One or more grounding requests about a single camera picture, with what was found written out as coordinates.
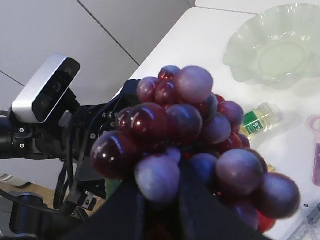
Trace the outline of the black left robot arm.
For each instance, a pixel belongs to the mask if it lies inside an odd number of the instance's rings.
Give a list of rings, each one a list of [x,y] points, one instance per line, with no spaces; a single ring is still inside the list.
[[[106,198],[103,176],[89,160],[91,148],[103,134],[116,130],[116,115],[121,110],[140,103],[137,96],[138,79],[127,80],[115,98],[108,103],[83,105],[68,89],[44,123],[19,122],[12,110],[2,111],[0,117],[0,158],[48,160],[67,159],[67,129],[59,121],[70,112],[72,117],[72,156],[77,164],[74,181],[80,192],[90,192]]]

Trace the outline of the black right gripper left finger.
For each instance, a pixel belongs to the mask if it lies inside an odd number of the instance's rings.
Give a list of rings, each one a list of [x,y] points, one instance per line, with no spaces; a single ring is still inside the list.
[[[62,237],[63,240],[144,240],[150,206],[134,176],[126,178],[89,220]]]

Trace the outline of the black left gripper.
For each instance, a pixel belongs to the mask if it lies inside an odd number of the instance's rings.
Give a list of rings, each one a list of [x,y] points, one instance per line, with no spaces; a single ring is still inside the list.
[[[116,114],[122,109],[133,107],[140,101],[137,96],[139,79],[124,83],[119,93],[108,103],[86,105],[77,108],[66,133],[66,167],[71,183],[71,197],[78,199],[87,192],[105,199],[105,179],[90,163],[90,151],[95,141],[104,133],[113,131]]]

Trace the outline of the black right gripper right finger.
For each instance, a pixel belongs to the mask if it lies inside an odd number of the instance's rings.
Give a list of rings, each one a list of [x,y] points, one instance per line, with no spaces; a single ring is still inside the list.
[[[267,240],[268,238],[223,206],[182,160],[178,216],[183,240]]]

